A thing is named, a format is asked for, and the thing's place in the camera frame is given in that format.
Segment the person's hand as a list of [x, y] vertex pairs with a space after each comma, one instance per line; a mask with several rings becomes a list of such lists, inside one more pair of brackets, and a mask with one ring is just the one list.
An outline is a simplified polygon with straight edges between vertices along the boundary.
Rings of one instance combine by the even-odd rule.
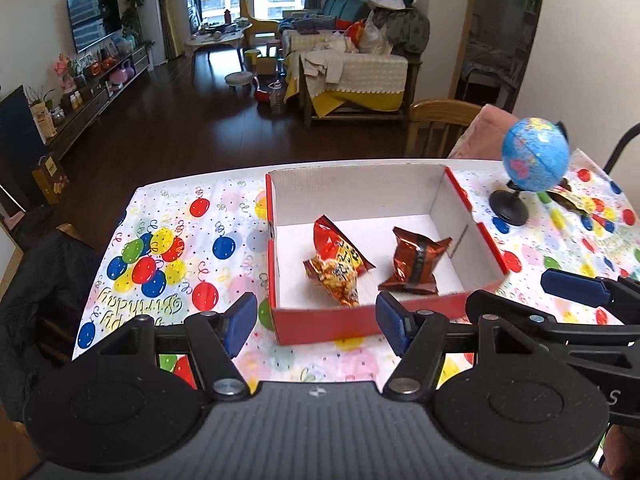
[[613, 425], [604, 441], [601, 470], [614, 480], [639, 480], [639, 429]]

